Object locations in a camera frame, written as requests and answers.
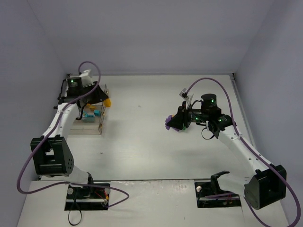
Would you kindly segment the yellow curved lego brick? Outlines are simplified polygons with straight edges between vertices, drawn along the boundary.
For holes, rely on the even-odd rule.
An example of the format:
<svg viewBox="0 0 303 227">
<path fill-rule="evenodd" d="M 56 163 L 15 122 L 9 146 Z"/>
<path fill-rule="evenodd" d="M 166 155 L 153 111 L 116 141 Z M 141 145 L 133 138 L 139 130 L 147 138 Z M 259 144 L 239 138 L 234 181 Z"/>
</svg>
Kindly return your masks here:
<svg viewBox="0 0 303 227">
<path fill-rule="evenodd" d="M 106 108 L 109 108 L 111 107 L 111 100 L 108 98 L 106 100 L 103 101 L 103 105 L 106 107 Z"/>
</svg>

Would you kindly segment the teal square lego brick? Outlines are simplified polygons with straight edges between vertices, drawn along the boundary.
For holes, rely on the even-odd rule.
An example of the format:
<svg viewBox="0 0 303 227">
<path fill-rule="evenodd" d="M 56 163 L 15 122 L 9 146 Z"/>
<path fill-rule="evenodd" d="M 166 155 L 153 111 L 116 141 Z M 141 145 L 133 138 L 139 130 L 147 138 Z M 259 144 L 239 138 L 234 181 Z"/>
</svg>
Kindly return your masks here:
<svg viewBox="0 0 303 227">
<path fill-rule="evenodd" d="M 94 115 L 100 117 L 101 111 L 100 110 L 94 110 Z"/>
</svg>

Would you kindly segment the teal oval lego piece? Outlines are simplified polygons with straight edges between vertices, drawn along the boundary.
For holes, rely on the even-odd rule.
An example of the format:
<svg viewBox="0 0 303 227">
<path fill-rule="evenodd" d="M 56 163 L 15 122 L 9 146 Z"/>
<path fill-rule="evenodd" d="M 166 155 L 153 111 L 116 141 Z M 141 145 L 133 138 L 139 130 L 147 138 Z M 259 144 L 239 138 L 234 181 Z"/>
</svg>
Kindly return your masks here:
<svg viewBox="0 0 303 227">
<path fill-rule="evenodd" d="M 90 113 L 83 113 L 82 120 L 84 122 L 94 122 L 95 121 L 95 115 Z"/>
</svg>

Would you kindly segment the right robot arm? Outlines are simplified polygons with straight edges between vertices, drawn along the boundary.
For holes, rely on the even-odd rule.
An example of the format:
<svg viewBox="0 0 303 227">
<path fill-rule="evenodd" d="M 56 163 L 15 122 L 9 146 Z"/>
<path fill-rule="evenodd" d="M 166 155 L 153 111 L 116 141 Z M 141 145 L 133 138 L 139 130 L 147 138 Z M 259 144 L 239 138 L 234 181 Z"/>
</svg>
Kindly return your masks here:
<svg viewBox="0 0 303 227">
<path fill-rule="evenodd" d="M 223 114 L 217 106 L 215 94 L 204 94 L 200 100 L 201 107 L 194 109 L 183 101 L 175 115 L 165 121 L 167 130 L 187 129 L 191 123 L 204 126 L 213 137 L 222 142 L 232 154 L 246 167 L 247 175 L 238 177 L 229 171 L 221 171 L 211 176 L 210 184 L 215 196 L 232 192 L 243 196 L 249 205 L 259 210 L 286 196 L 286 170 L 275 166 L 249 145 L 247 140 L 234 127 L 232 118 Z"/>
</svg>

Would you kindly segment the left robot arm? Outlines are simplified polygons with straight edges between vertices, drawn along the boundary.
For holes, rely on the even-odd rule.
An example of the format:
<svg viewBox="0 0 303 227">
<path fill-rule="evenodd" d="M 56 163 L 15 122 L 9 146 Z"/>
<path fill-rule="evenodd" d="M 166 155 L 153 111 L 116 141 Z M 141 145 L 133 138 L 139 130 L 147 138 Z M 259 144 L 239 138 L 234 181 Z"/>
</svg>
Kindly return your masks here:
<svg viewBox="0 0 303 227">
<path fill-rule="evenodd" d="M 39 176 L 60 181 L 93 184 L 91 174 L 75 166 L 67 138 L 74 121 L 80 119 L 87 105 L 107 101 L 109 97 L 88 73 L 66 81 L 66 95 L 58 99 L 51 125 L 41 137 L 31 140 L 35 171 Z"/>
</svg>

